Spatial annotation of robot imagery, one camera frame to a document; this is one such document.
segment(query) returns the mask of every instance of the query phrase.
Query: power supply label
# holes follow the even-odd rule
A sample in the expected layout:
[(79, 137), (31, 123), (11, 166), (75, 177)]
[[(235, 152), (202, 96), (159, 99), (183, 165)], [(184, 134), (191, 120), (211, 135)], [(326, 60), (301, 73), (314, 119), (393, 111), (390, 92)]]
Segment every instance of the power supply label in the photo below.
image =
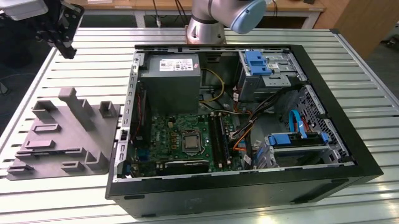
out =
[(162, 59), (160, 71), (192, 71), (192, 59)]

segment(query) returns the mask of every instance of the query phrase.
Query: green circuit board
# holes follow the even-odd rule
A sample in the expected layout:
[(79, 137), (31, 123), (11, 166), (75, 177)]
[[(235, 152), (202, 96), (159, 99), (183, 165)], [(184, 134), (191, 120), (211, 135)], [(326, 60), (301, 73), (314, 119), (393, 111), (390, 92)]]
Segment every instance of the green circuit board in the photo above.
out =
[[(234, 131), (231, 115), (223, 116), (226, 132)], [(194, 154), (184, 152), (183, 138), (198, 135), (200, 151)], [(212, 145), (208, 126), (208, 115), (154, 116), (151, 129), (151, 147), (148, 161), (142, 163), (142, 176), (156, 176), (154, 163), (159, 161), (208, 160), (208, 172), (242, 170), (240, 157), (231, 157), (231, 165), (216, 167), (214, 164)]]

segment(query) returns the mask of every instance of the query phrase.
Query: white table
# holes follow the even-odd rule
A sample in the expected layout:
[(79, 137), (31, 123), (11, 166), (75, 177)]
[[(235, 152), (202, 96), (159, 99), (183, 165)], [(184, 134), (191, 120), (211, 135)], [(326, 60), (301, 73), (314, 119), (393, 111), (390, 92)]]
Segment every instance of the white table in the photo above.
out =
[[(399, 218), (399, 103), (341, 35), (329, 30), (262, 29), (248, 35), (226, 31), (231, 44), (302, 44), (358, 129), (385, 175), (318, 203), (212, 212), (155, 219), (166, 223), (390, 223)], [(60, 87), (76, 87), (95, 105), (124, 103), (135, 44), (184, 43), (182, 28), (82, 28), (64, 59), (52, 50), (0, 138), (0, 224), (112, 224), (136, 221), (104, 199), (107, 175), (8, 181), (7, 168), (31, 128), (38, 98), (56, 105)]]

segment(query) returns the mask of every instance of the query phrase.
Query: cpu socket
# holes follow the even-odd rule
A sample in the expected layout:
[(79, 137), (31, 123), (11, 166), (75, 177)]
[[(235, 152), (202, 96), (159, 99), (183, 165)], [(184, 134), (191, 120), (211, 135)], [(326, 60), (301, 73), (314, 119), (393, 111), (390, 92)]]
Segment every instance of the cpu socket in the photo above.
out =
[(183, 137), (183, 152), (194, 156), (202, 151), (202, 144), (200, 144), (200, 133), (199, 132), (184, 132), (182, 133)]

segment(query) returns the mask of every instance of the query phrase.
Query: yellow wire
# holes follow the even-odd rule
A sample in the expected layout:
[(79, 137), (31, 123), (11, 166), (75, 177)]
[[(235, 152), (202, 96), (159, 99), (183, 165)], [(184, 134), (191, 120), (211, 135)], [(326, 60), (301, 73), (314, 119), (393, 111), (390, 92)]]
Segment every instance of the yellow wire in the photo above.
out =
[(216, 99), (219, 99), (222, 97), (222, 95), (224, 93), (224, 82), (223, 82), (223, 79), (220, 78), (220, 76), (216, 74), (216, 72), (214, 72), (212, 70), (206, 69), (206, 68), (203, 68), (202, 70), (207, 70), (208, 72), (211, 72), (218, 77), (218, 79), (222, 82), (222, 92), (220, 92), (220, 94), (215, 98), (212, 98), (212, 99), (200, 100), (200, 102), (204, 103), (204, 102), (211, 102), (211, 101), (214, 101), (214, 100), (216, 100)]

